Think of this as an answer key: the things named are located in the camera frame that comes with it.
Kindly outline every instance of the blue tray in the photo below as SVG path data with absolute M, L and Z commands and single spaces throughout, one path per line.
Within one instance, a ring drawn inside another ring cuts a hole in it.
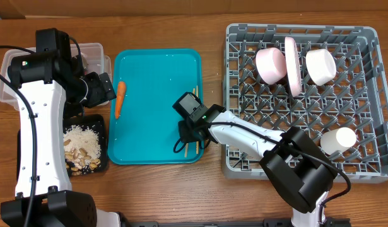
M 182 117 L 172 105 L 197 85 L 203 100 L 201 57 L 192 49 L 125 50 L 115 59 L 113 85 L 126 84 L 121 116 L 111 103 L 108 155 L 118 165 L 193 163 L 195 143 L 175 154 Z

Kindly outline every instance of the carrot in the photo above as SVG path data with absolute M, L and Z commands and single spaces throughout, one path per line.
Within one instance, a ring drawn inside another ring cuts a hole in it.
M 118 83 L 118 88 L 117 88 L 117 100 L 115 103 L 115 119 L 118 119 L 119 115 L 121 114 L 121 108 L 122 108 L 122 103 L 124 102 L 125 92 L 126 92 L 126 84 L 125 82 L 121 81 Z

